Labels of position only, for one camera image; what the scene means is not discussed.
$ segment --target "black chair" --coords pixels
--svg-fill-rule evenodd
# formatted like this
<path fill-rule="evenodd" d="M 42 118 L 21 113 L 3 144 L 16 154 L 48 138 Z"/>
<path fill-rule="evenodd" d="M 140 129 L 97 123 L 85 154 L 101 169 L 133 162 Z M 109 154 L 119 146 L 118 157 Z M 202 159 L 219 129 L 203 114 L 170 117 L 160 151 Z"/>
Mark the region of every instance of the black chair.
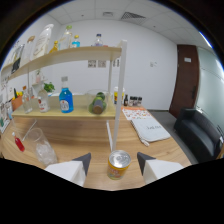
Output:
<path fill-rule="evenodd" d="M 215 160 L 222 147 L 221 134 L 210 120 L 196 109 L 182 108 L 174 129 L 199 163 Z"/>

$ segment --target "water bottle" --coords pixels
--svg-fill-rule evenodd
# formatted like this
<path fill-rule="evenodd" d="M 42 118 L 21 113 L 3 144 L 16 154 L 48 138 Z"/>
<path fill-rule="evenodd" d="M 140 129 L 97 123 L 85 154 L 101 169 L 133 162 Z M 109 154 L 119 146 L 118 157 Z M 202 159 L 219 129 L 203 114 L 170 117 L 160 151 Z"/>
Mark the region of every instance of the water bottle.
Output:
<path fill-rule="evenodd" d="M 101 34 L 96 35 L 96 40 L 93 46 L 103 46 L 103 41 L 101 40 Z"/>

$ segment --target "storage box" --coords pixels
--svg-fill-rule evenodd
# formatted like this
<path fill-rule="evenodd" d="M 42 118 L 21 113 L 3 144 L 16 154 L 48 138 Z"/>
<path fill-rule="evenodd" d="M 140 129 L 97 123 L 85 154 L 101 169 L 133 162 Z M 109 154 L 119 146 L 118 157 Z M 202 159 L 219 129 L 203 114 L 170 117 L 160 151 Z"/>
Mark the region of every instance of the storage box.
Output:
<path fill-rule="evenodd" d="M 22 102 L 22 96 L 18 96 L 16 99 L 12 100 L 12 109 L 15 111 L 18 107 L 20 107 L 23 102 Z"/>

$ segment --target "drink can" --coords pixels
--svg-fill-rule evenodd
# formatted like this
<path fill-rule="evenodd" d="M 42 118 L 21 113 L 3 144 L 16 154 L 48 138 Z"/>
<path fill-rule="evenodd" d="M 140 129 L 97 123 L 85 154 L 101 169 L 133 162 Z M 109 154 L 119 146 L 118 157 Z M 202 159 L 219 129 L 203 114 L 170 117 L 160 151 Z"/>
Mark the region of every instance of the drink can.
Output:
<path fill-rule="evenodd" d="M 107 176 L 112 180 L 123 178 L 131 163 L 130 155 L 123 150 L 113 151 L 108 158 Z"/>

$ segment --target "notebook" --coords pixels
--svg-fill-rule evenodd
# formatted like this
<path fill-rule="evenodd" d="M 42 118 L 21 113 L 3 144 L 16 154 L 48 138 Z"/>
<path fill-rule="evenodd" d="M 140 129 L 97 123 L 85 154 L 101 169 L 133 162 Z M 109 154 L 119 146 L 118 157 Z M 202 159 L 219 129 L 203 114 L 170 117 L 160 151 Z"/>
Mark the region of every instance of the notebook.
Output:
<path fill-rule="evenodd" d="M 133 119 L 131 124 L 144 144 L 145 142 L 154 142 L 171 137 L 166 129 L 152 116 L 148 119 Z"/>

